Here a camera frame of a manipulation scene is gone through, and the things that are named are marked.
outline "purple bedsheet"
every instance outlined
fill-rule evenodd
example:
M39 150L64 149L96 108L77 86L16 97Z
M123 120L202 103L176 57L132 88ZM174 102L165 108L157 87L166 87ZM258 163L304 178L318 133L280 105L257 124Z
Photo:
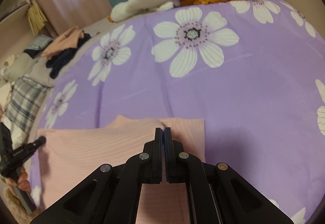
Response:
M59 78L39 128L99 128L118 114L204 119L206 161L228 163L303 224L325 192L324 57L323 38L282 0L146 15ZM37 155L30 181L39 203Z

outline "flower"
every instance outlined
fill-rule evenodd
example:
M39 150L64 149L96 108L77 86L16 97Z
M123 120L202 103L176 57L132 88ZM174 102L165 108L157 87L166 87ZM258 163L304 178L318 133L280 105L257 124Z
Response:
M40 198L41 198L41 188L39 186L35 186L30 193L31 198L34 200L34 203L37 207L40 206Z
M273 199L269 199L269 201L271 201L277 208L279 208L279 204L273 200ZM301 210L299 210L296 214L294 214L294 216L291 217L291 220L294 222L294 224L305 224L306 220L304 218L306 214L306 208L302 208Z
M202 22L201 17L202 10L198 7L181 9L175 13L178 24L164 21L153 29L158 37L166 39L151 50L156 62L167 61L182 47L170 64L169 72L172 77L183 77L195 67L197 50L209 67L221 66L224 54L218 45L232 46L239 41L233 30L221 29L227 25L227 20L219 12L210 12Z
M267 0L233 0L230 4L236 9L238 14L246 13L253 4L253 14L254 17L261 23L266 24L266 22L273 23L273 17L269 10L275 14L280 13L280 7L271 1Z
M112 63L115 65L124 64L131 56L129 47L125 47L135 36L133 26L123 31L125 24L114 29L100 40L100 45L94 48L92 57L96 61L88 80L93 80L92 85L96 86L100 81L104 82L111 70Z
M298 10L296 10L292 5L289 5L288 3L280 3L291 9L291 16L295 19L295 21L300 27L303 25L303 23L305 23L305 27L309 35L314 38L316 37L314 27L306 20L303 14L301 14Z
M316 86L325 104L325 85L320 80L317 79ZM321 106L317 110L317 115L318 115L318 119L317 119L318 127L321 133L325 136L325 107L324 106Z
M46 115L45 128L52 129L57 117L62 116L65 111L67 111L69 105L68 101L76 92L77 87L78 84L76 84L76 80L73 80L64 87L62 92L59 92L55 96L53 105Z

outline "yellow tassel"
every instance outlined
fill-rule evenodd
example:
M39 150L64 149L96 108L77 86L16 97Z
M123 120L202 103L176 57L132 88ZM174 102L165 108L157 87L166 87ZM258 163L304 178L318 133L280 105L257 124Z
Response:
M35 1L32 2L32 5L28 9L27 16L31 31L34 35L38 34L45 26L45 23L48 22Z

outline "folded pink garment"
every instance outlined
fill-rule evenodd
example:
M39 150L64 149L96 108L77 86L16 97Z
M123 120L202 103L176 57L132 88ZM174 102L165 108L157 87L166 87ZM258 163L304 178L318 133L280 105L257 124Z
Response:
M39 130L38 135L47 138L39 151L42 210L103 163L116 166L142 152L144 143L154 139L156 127L171 127L173 139L181 141L186 151L205 161L204 120L132 120L118 116L106 128ZM159 185L143 184L136 223L189 223L185 184L168 184L165 180Z

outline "metal screw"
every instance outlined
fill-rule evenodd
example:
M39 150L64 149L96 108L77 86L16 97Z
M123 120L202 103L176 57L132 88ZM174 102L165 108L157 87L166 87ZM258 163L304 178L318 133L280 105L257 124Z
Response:
M222 171L225 171L228 169L228 165L226 165L224 162L218 163L218 168Z
M139 155L139 158L141 160L147 160L149 158L149 154L147 154L146 152L143 152Z
M111 166L109 164L103 164L101 167L100 167L100 170L105 173L105 172L108 172L109 170L111 169Z
M181 152L178 156L182 159L187 159L190 155L187 152Z

